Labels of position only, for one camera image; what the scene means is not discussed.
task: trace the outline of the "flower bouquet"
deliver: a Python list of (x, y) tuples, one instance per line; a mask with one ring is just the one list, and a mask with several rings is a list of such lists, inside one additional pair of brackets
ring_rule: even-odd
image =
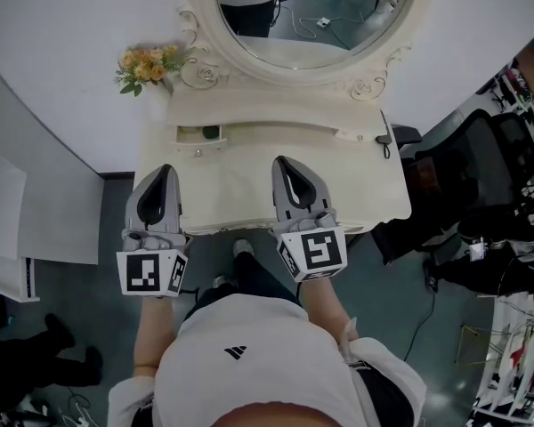
[(183, 55), (178, 53), (178, 47), (175, 45), (154, 49), (130, 49), (118, 60), (115, 82), (125, 85), (121, 93), (133, 92), (134, 96), (139, 96), (143, 85), (163, 85), (166, 74), (177, 73), (182, 64)]

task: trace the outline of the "mirror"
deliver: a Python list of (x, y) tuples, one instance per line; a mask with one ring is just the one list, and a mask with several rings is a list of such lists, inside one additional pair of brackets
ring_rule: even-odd
[(406, 0), (217, 0), (223, 20), (256, 58), (284, 68), (320, 68), (377, 40)]

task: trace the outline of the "white marker cube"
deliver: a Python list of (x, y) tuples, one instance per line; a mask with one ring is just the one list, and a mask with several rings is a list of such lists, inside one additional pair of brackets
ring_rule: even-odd
[(340, 226), (281, 234), (277, 251), (296, 283), (332, 277), (348, 265)]
[(178, 250), (117, 252), (118, 276), (125, 295), (177, 297), (188, 258)]

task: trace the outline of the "adidas logo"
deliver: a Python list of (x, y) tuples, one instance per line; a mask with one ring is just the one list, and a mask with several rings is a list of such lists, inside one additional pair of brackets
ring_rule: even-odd
[(233, 348), (226, 348), (224, 351), (232, 356), (235, 360), (238, 360), (243, 354), (243, 351), (246, 349), (247, 346), (234, 346)]

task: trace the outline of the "shoe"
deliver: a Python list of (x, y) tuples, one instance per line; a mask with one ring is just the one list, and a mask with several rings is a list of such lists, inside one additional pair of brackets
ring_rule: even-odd
[(239, 238), (233, 243), (233, 257), (235, 258), (238, 254), (244, 252), (251, 253), (253, 256), (255, 256), (253, 247), (251, 246), (249, 241), (244, 238)]
[(233, 281), (233, 278), (231, 278), (229, 275), (226, 274), (220, 274), (214, 278), (213, 287), (219, 288), (221, 285), (233, 285), (235, 286), (235, 283)]
[(439, 291), (439, 280), (433, 275), (433, 261), (424, 261), (424, 275), (425, 275), (425, 288), (427, 291), (433, 294), (437, 294)]
[(102, 379), (103, 357), (94, 346), (88, 346), (85, 350), (85, 363), (93, 370), (91, 386), (99, 384)]
[(44, 321), (45, 326), (55, 335), (55, 339), (60, 342), (60, 346), (63, 350), (75, 346), (75, 338), (73, 338), (73, 334), (53, 313), (45, 315)]

